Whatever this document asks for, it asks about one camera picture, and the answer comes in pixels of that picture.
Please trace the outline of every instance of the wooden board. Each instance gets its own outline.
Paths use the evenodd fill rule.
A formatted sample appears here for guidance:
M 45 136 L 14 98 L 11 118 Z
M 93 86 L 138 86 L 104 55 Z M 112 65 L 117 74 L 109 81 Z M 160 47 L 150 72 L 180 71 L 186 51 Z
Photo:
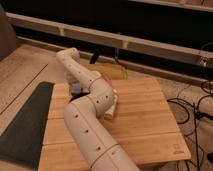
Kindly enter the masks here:
M 112 121 L 101 119 L 100 122 L 138 165 L 190 158 L 155 79 L 118 80 L 112 81 L 112 85 L 119 96 L 116 115 Z M 57 85 L 57 90 L 61 92 L 62 86 L 67 92 L 65 84 Z M 63 120 L 66 98 L 52 99 L 39 171 L 89 170 Z

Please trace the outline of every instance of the floor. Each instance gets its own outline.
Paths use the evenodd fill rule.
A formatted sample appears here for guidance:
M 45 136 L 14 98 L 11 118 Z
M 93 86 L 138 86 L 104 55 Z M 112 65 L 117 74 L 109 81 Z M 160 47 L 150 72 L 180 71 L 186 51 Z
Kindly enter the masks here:
M 128 79 L 150 77 L 150 75 L 127 70 Z M 166 98 L 181 97 L 190 102 L 197 103 L 198 99 L 205 93 L 196 86 L 175 82 L 156 77 L 160 83 Z M 11 122 L 15 113 L 21 108 L 29 94 L 41 81 L 65 82 L 65 70 L 55 58 L 55 52 L 33 47 L 27 44 L 22 46 L 8 58 L 0 62 L 0 135 Z M 207 99 L 201 104 L 201 110 L 213 114 L 213 99 Z M 185 113 L 177 105 L 171 104 L 171 109 L 177 120 L 184 119 Z M 191 117 L 187 124 L 180 125 L 183 134 L 193 130 L 193 119 Z M 201 170 L 213 170 L 213 164 L 206 159 L 206 153 L 213 152 L 213 122 L 202 119 L 198 127 L 199 144 L 205 150 L 204 162 Z M 192 156 L 195 156 L 194 144 L 186 138 Z M 185 171 L 183 161 L 180 161 L 179 170 Z M 189 164 L 190 171 L 196 168 Z M 172 171 L 177 169 L 177 162 L 143 166 L 144 171 Z M 0 170 L 4 171 L 30 171 L 32 169 L 0 161 Z

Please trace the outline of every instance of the gray carpet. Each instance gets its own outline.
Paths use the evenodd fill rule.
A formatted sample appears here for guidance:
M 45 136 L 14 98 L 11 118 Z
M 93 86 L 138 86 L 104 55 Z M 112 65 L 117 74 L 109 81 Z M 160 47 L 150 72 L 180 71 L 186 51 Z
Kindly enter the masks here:
M 0 136 L 0 159 L 38 168 L 53 83 L 40 83 Z

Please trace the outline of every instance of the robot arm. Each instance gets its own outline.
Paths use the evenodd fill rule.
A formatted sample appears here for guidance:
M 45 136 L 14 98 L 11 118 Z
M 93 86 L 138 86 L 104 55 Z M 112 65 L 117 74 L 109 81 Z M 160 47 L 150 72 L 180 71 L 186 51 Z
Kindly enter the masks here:
M 77 49 L 57 53 L 60 62 L 90 92 L 70 102 L 64 120 L 92 171 L 139 171 L 127 153 L 112 138 L 96 117 L 114 103 L 113 88 L 99 74 L 89 71 L 73 58 Z

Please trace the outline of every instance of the black cable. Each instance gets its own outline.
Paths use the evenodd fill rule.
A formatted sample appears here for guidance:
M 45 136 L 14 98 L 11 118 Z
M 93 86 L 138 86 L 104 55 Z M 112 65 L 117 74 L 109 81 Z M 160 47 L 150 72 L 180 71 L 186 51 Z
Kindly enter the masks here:
M 190 140 L 193 144 L 195 144 L 196 142 L 193 140 L 193 139 L 191 139 L 190 137 L 186 137 L 186 138 L 188 138 L 188 140 Z M 201 157 L 201 160 L 200 160 L 200 167 L 203 165 L 203 161 L 204 161 L 204 155 L 205 155 L 205 150 L 200 146 L 200 145 L 198 145 L 198 148 L 200 149 L 200 151 L 202 152 L 202 157 Z M 191 161 L 191 160 L 188 160 L 188 162 L 190 162 L 192 165 L 194 165 L 196 168 L 197 168 L 197 166 L 196 166 L 196 164 L 193 162 L 193 161 Z
M 184 162 L 185 162 L 187 171 L 190 171 L 190 169 L 189 169 L 189 164 L 188 164 L 187 160 L 184 160 Z
M 197 171 L 200 171 L 200 161 L 199 161 L 199 152 L 198 152 L 198 136 L 197 136 L 195 113 L 196 113 L 196 109 L 194 108 L 194 127 L 195 127 L 195 147 L 196 147 Z
M 170 99 L 167 99 L 167 101 L 168 100 L 169 101 L 177 100 L 178 102 L 182 102 L 183 104 L 186 104 L 186 105 L 194 108 L 194 106 L 191 103 L 189 103 L 187 100 L 185 100 L 185 99 L 181 99 L 181 98 L 170 98 Z
M 175 102 L 173 100 L 169 100 L 169 99 L 167 100 L 167 102 L 177 104 L 177 105 L 179 105 L 180 107 L 182 107 L 186 111 L 186 113 L 187 113 L 186 119 L 184 121 L 177 122 L 178 124 L 185 124 L 185 123 L 187 123 L 189 121 L 190 113 L 189 113 L 188 109 L 184 105 L 182 105 L 181 103 Z
M 196 128 L 193 129 L 193 131 L 191 131 L 188 134 L 184 134 L 185 137 L 189 137 L 190 135 L 193 135 L 195 133 L 195 129 L 197 129 L 200 125 L 200 120 L 198 120 L 198 123 L 196 124 Z
M 211 81 L 204 81 L 204 82 L 202 82 L 202 83 L 201 83 L 201 89 L 202 89 L 205 93 L 207 93 L 207 94 L 213 96 L 213 93 L 212 93 L 212 82 L 211 82 Z
M 200 103 L 205 99 L 205 98 L 207 98 L 207 97 L 212 97 L 212 95 L 206 95 L 206 96 L 203 96 L 203 97 L 201 97 L 199 100 L 198 100 L 198 103 L 197 103 L 197 109 L 200 109 Z

